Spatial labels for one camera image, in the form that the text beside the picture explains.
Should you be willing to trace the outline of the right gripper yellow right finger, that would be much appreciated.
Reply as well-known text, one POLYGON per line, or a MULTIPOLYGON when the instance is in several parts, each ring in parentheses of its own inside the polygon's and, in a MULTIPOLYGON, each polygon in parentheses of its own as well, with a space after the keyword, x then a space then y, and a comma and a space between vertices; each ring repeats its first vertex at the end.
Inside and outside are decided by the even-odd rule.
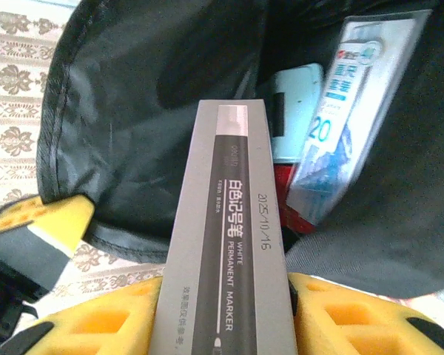
POLYGON ((304 274, 289 281, 299 354, 444 354, 444 328, 414 309, 304 274))

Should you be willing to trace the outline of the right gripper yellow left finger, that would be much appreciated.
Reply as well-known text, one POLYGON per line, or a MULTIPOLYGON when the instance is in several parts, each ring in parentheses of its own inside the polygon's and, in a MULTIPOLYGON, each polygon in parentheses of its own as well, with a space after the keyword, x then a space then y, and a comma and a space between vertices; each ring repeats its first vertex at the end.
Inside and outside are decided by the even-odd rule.
POLYGON ((7 341, 8 354, 148 354, 162 279, 51 314, 7 341))

